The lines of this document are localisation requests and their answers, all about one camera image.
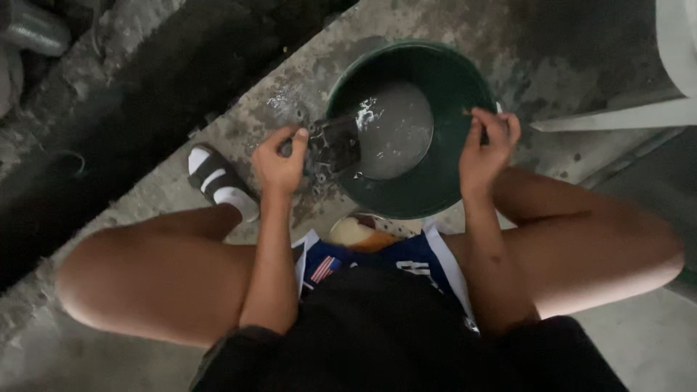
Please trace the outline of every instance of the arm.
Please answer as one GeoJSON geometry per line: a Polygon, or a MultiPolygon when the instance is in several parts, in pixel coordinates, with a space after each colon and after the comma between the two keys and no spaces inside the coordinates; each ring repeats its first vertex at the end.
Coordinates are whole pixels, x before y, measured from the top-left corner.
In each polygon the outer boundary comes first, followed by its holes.
{"type": "Polygon", "coordinates": [[[496,337],[539,320],[523,274],[507,254],[492,197],[493,183],[506,168],[521,131],[512,114],[496,117],[474,109],[472,115],[459,163],[467,249],[467,258],[460,268],[467,277],[470,301],[482,334],[496,337]],[[502,121],[508,122],[510,133],[502,121]],[[480,145],[482,127],[489,135],[486,146],[480,145]]]}
{"type": "Polygon", "coordinates": [[[240,327],[262,326],[286,333],[298,316],[298,287],[291,251],[289,214],[300,184],[307,131],[281,128],[252,156],[261,182],[261,224],[250,288],[240,314],[240,327]],[[278,147],[293,137],[293,153],[284,158],[278,147]]]}

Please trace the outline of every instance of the green plastic bucket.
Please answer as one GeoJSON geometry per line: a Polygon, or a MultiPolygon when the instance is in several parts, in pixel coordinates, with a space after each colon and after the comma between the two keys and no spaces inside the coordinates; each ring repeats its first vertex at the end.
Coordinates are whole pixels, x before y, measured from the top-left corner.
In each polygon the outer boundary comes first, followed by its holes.
{"type": "Polygon", "coordinates": [[[405,81],[421,89],[431,106],[434,133],[424,158],[393,179],[376,180],[346,170],[339,185],[361,207],[387,218],[438,213],[461,198],[457,164],[470,129],[463,109],[496,102],[483,76],[460,53],[439,44],[405,42],[361,56],[332,90],[327,118],[355,113],[380,83],[405,81]]]}

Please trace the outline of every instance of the hand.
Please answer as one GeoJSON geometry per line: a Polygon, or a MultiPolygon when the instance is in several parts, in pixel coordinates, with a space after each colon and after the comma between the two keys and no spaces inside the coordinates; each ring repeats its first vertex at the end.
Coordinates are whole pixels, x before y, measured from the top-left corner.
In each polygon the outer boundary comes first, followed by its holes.
{"type": "Polygon", "coordinates": [[[498,116],[484,109],[472,109],[472,126],[460,155],[460,192],[464,200],[488,197],[496,177],[507,166],[521,136],[515,114],[498,116]],[[482,146],[482,127],[487,129],[489,145],[482,146]]]}
{"type": "Polygon", "coordinates": [[[264,194],[288,197],[298,189],[302,165],[307,150],[307,129],[286,126],[264,140],[252,154],[252,164],[264,194]],[[288,138],[293,138],[293,153],[288,158],[278,150],[288,138]]]}

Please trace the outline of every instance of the foot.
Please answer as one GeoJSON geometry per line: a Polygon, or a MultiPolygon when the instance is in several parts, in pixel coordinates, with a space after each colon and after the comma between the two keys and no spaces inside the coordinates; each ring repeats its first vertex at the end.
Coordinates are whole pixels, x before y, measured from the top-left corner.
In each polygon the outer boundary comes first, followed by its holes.
{"type": "Polygon", "coordinates": [[[252,191],[218,151],[198,144],[189,154],[189,182],[214,204],[227,203],[237,208],[245,222],[259,217],[259,205],[252,191]]]}

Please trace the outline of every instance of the american flag patch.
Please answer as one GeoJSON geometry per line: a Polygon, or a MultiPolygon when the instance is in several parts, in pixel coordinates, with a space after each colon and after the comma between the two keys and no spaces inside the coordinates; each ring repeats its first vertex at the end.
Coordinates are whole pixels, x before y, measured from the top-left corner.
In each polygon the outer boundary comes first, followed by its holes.
{"type": "Polygon", "coordinates": [[[337,259],[336,257],[327,256],[324,260],[322,260],[317,269],[314,270],[314,273],[309,279],[315,283],[320,283],[322,280],[324,280],[324,278],[331,275],[332,272],[339,269],[341,265],[341,260],[337,259]]]}

